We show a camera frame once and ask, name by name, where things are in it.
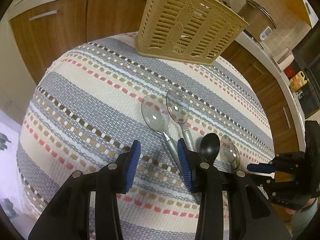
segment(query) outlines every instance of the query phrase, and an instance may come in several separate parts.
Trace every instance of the metal screw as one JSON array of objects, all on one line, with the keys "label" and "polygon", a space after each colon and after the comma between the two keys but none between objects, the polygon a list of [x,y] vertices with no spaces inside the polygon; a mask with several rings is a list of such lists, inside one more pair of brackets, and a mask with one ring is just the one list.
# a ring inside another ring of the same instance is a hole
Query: metal screw
[{"label": "metal screw", "polygon": [[109,170],[115,170],[118,167],[118,165],[116,163],[110,163],[108,165]]},{"label": "metal screw", "polygon": [[81,175],[80,171],[75,171],[74,173],[72,173],[72,177],[77,178]]},{"label": "metal screw", "polygon": [[210,167],[209,163],[200,163],[200,167],[203,169],[207,169]]},{"label": "metal screw", "polygon": [[245,172],[242,170],[237,171],[236,174],[241,178],[243,178],[245,176]]}]

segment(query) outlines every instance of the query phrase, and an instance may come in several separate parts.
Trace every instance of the yellow plastic basket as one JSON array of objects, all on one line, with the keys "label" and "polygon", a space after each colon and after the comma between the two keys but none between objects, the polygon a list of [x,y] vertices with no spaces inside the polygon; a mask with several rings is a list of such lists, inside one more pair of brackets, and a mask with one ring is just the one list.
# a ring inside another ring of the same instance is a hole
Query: yellow plastic basket
[{"label": "yellow plastic basket", "polygon": [[248,25],[217,0],[148,0],[135,45],[142,56],[211,65]]}]

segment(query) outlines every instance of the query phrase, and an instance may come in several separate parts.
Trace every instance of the striped tablecloth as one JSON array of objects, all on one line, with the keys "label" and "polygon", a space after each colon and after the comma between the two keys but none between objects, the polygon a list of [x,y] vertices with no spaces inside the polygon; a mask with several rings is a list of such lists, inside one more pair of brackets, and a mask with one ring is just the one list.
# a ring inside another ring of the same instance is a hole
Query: striped tablecloth
[{"label": "striped tablecloth", "polygon": [[[73,171],[97,171],[138,139],[141,157],[133,186],[118,195],[124,239],[194,239],[199,206],[161,136],[146,126],[142,98],[165,98],[170,88],[183,92],[196,144],[206,133],[227,134],[245,167],[273,158],[268,120],[247,81],[223,58],[208,67],[141,57],[135,35],[89,42],[53,62],[27,109],[17,151],[19,172],[39,216]],[[175,140],[182,137],[173,120],[169,132]],[[215,166],[229,170],[219,156]],[[224,222],[227,238],[227,206]],[[94,195],[90,237],[95,239]]]}]

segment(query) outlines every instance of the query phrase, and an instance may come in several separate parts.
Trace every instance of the stove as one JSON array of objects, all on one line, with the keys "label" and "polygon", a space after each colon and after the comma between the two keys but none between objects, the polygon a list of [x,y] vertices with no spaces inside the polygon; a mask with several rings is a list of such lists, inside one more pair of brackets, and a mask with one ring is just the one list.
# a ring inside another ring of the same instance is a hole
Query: stove
[{"label": "stove", "polygon": [[246,29],[244,29],[243,32],[244,32],[251,40],[253,40],[253,41],[256,43],[256,45],[257,45],[261,50],[263,50],[262,45],[261,45]]}]

